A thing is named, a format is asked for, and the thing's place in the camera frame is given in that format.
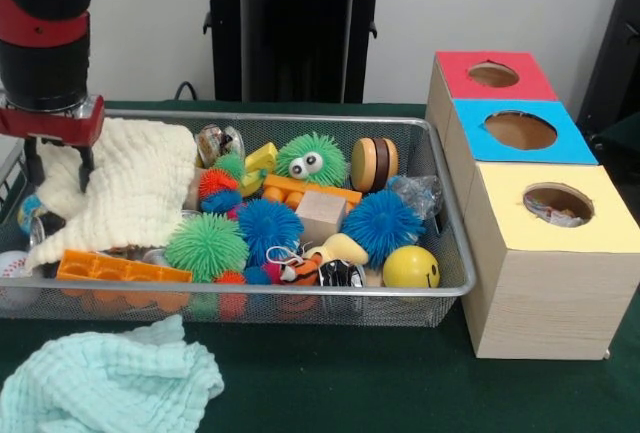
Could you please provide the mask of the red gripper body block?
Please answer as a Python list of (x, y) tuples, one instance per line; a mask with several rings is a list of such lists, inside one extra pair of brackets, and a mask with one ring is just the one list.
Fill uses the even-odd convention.
[(1, 134), (15, 138), (42, 138), (64, 145), (92, 147), (99, 138), (105, 116), (102, 96), (91, 95), (67, 110), (29, 111), (1, 96)]

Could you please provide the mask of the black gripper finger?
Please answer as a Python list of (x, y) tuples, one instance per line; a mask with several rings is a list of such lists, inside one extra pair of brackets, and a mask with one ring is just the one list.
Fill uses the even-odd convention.
[(79, 166), (80, 190), (85, 192), (89, 184), (90, 174), (94, 170), (93, 151), (90, 146), (75, 146), (74, 149), (79, 153), (81, 159)]
[(28, 182), (39, 187), (44, 181), (44, 169), (37, 152), (38, 139), (28, 137), (24, 140), (25, 172)]

